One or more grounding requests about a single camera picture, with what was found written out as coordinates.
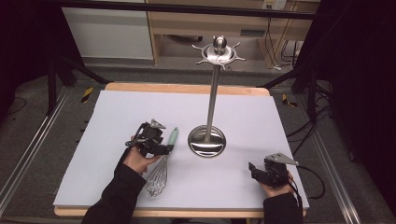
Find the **tripod leg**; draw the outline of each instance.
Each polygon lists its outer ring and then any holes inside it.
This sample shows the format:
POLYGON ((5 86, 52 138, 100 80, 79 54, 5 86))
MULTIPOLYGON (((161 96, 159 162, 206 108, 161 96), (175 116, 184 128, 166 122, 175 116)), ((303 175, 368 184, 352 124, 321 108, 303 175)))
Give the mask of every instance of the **tripod leg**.
POLYGON ((317 110, 316 110, 316 90, 317 90, 317 73, 312 71, 311 77, 309 79, 309 87, 308 87, 308 105, 306 109, 306 113, 311 121, 317 121, 317 110))
POLYGON ((47 115, 49 115, 56 106, 56 76, 53 68, 53 59, 51 57, 49 57, 47 61, 47 76, 49 87, 49 108, 47 110, 47 115))
POLYGON ((97 81, 97 82, 99 82, 99 83, 101 83, 101 84, 108 84, 108 83, 110 83, 110 82, 113 82, 113 81, 109 81, 109 80, 107 80, 107 79, 104 79, 104 78, 102 78, 102 77, 99 77, 99 76, 96 75, 94 72, 92 72, 92 71, 90 71, 89 69, 87 69, 86 67, 81 66, 80 64, 75 63, 75 62, 71 61, 71 60, 68 59, 68 58, 65 58, 65 57, 63 57, 63 56, 59 56, 59 58, 60 58, 61 60, 63 60, 65 63, 67 63, 68 65, 70 65, 70 66, 76 68, 78 71, 80 71, 81 73, 83 73, 83 74, 86 75, 87 77, 90 77, 90 78, 94 79, 95 81, 97 81))
POLYGON ((273 88, 274 86, 276 86, 277 84, 288 80, 289 78, 299 76, 299 74, 301 74, 303 71, 304 71, 304 69, 302 67, 296 68, 296 69, 291 70, 288 73, 286 73, 280 77, 277 77, 276 79, 274 79, 264 85, 256 86, 256 87, 257 88, 265 88, 265 89, 269 90, 269 89, 273 88))

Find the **gray floor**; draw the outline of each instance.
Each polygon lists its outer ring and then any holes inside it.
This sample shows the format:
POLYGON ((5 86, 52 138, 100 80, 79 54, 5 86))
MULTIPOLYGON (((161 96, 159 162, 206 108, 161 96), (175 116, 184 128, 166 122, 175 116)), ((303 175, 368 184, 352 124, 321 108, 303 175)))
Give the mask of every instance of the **gray floor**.
MULTIPOLYGON (((230 39, 233 45, 238 39, 230 39)), ((219 83, 221 85, 256 86, 266 83, 285 73, 287 66, 281 71, 267 69, 262 56, 258 52, 257 43, 254 39, 240 40, 241 46, 237 48, 238 55, 247 58, 246 62, 235 62, 227 66, 226 72, 221 72, 219 83)), ((195 83, 209 84, 211 79, 210 64, 195 65, 199 62, 199 53, 191 49, 191 44, 204 46, 210 43, 210 37, 205 37, 204 42, 196 42, 193 39, 168 36, 164 40, 162 57, 157 66, 141 62, 103 61, 88 60, 91 70, 98 75, 117 81, 134 82, 161 82, 161 83, 195 83)), ((29 166, 19 187, 16 189, 2 218, 24 218, 20 222, 35 223, 65 223, 78 222, 79 217, 59 218, 53 213, 54 188, 62 181, 63 174, 70 162, 78 140, 83 135, 87 121, 92 114, 95 100, 104 85, 97 84, 77 73, 78 83, 74 88, 69 88, 68 97, 64 102, 62 111, 52 125, 45 141, 35 154, 35 158, 29 166), (80 103, 80 99, 87 87, 94 87, 94 91, 86 104, 80 103)), ((281 92, 290 92, 289 83, 283 83, 278 88, 271 90, 276 99, 276 106, 281 117, 285 133, 291 133, 306 123, 301 107, 292 107, 282 103, 281 92)), ((24 99, 27 104, 22 110, 9 115, 0 125, 0 188, 7 184, 13 168, 17 165, 24 150, 29 146, 35 131, 45 117, 47 110, 47 80, 40 77, 32 82, 22 84, 16 95, 24 99)), ((18 110, 23 106, 23 100, 16 99, 10 111, 18 110)), ((318 109, 327 105, 325 99, 318 101, 318 109)), ((340 174, 347 193, 353 202, 361 223, 396 223, 396 219, 389 211, 386 203, 376 189, 370 176, 368 176, 361 164, 351 162, 348 158, 347 146, 338 128, 327 114, 318 121, 317 131, 326 146, 326 149, 340 174)), ((304 133, 293 136, 290 140, 301 139, 304 133)), ((290 142, 290 148, 294 150, 298 142, 290 142)), ((312 137, 309 138, 295 156, 300 164, 315 170, 326 184, 325 195, 317 200, 309 200, 310 208, 304 219, 306 223, 346 223, 343 211, 335 197, 326 176, 318 149, 312 137)), ((315 196, 320 193, 318 180, 302 170, 300 175, 305 190, 309 195, 315 196)))

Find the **white board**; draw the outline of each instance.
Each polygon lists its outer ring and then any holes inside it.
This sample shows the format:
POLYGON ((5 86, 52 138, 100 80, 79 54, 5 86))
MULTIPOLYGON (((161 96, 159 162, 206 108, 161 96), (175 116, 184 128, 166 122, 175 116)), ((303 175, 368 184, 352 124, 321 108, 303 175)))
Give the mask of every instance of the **white board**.
MULTIPOLYGON (((191 152, 187 139, 195 127, 206 124, 208 105, 208 94, 102 91, 54 205, 96 203, 113 176, 124 143, 141 123, 156 119, 166 126, 164 144, 175 127, 179 135, 168 160, 166 188, 155 198, 143 189, 137 208, 262 209, 265 195, 250 177, 248 162, 264 169, 263 159, 269 154, 282 152, 292 158, 274 99, 218 95, 213 125, 224 132, 227 146, 219 156, 203 159, 191 152)), ((289 165, 288 169, 306 208, 297 170, 289 165)))

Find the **aluminum rail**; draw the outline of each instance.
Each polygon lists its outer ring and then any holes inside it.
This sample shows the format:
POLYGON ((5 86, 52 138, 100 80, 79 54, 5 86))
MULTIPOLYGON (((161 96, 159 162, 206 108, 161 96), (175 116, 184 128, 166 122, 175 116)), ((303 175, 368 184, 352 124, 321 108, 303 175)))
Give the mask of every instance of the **aluminum rail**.
POLYGON ((170 4, 148 4, 148 3, 127 3, 127 2, 108 2, 108 1, 84 1, 84 0, 41 0, 44 3, 58 4, 60 7, 113 9, 129 11, 156 11, 156 12, 176 12, 211 14, 243 17, 265 17, 280 19, 297 20, 316 20, 327 19, 329 16, 319 15, 312 12, 295 12, 281 10, 265 10, 253 8, 237 7, 203 7, 170 4))
MULTIPOLYGON (((301 94, 297 95, 297 101, 299 105, 306 105, 305 99, 301 94)), ((309 121, 308 114, 306 111, 300 106, 301 111, 304 114, 304 117, 307 121, 309 121)), ((344 218, 346 219, 346 223, 350 224, 359 224, 361 223, 361 219, 359 218, 358 212, 353 205, 353 202, 350 200, 349 194, 347 193, 347 189, 344 186, 343 181, 341 180, 340 175, 335 169, 334 164, 332 163, 332 159, 330 158, 329 153, 327 152, 326 147, 320 137, 320 134, 317 130, 315 130, 313 136, 314 144, 317 147, 318 155, 320 161, 323 165, 324 171, 326 172, 327 177, 329 177, 329 182, 332 186, 332 190, 334 192, 335 198, 340 205, 341 211, 343 212, 344 218)))
POLYGON ((66 99, 67 93, 69 93, 70 88, 63 87, 58 98, 58 105, 54 108, 53 112, 46 116, 41 126, 39 127, 38 131, 35 133, 35 137, 30 142, 29 146, 26 148, 25 152, 23 153, 20 161, 14 168, 14 171, 8 178, 6 184, 0 191, 0 217, 3 215, 4 211, 8 203, 10 202, 12 196, 15 193, 18 185, 21 183, 24 175, 26 174, 30 164, 32 163, 33 159, 35 158, 35 154, 40 149, 41 144, 43 143, 44 139, 46 138, 48 132, 50 131, 50 127, 52 126, 53 122, 59 115, 61 111, 64 101, 66 99))

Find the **wall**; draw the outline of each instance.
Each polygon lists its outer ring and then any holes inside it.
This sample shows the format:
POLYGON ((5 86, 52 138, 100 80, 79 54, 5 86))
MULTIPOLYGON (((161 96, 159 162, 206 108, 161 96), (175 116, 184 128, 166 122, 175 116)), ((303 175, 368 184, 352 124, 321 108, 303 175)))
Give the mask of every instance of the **wall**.
POLYGON ((63 11, 82 57, 153 59, 146 12, 67 7, 63 11))

